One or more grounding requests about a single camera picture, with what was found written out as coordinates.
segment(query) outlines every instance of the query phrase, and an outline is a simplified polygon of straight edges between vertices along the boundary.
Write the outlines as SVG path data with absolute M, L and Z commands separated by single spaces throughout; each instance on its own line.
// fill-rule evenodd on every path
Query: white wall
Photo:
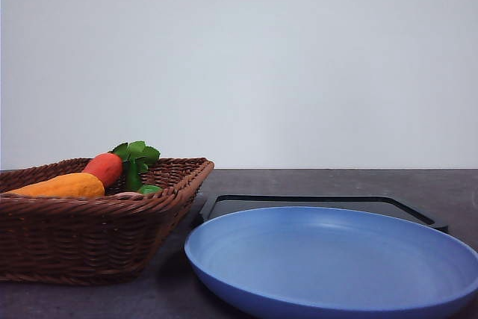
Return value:
M 478 0 L 2 0 L 2 168 L 478 167 Z

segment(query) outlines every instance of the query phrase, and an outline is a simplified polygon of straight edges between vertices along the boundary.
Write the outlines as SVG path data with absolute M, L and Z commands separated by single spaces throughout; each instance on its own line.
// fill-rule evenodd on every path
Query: countertop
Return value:
M 251 318 L 211 294 L 183 250 L 202 205 L 223 194 L 391 196 L 439 217 L 478 250 L 478 170 L 214 170 L 139 278 L 100 287 L 2 282 L 0 318 Z M 476 318 L 478 296 L 453 316 Z

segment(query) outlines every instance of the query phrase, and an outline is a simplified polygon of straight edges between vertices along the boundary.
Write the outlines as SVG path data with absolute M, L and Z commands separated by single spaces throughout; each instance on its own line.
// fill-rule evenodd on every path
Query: orange vegetable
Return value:
M 90 173 L 70 173 L 48 181 L 38 182 L 7 193 L 24 196 L 104 196 L 102 182 Z
M 114 153 L 102 153 L 91 160 L 82 172 L 95 175 L 108 188 L 121 176 L 122 159 Z

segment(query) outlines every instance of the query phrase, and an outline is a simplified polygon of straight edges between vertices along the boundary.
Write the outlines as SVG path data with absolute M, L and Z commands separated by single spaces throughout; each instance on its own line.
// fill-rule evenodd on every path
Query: plastic plate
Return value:
M 184 245 L 218 297 L 260 318 L 447 318 L 478 289 L 478 255 L 393 217 L 280 207 L 217 217 Z

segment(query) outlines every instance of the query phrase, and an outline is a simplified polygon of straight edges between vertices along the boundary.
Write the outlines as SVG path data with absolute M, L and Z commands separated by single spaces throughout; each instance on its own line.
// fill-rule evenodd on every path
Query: wicker basket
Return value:
M 80 172 L 76 158 L 0 174 L 0 193 Z M 205 158 L 163 158 L 142 175 L 163 188 L 135 197 L 121 178 L 103 197 L 0 198 L 0 280 L 100 285 L 137 277 L 189 211 L 214 164 Z

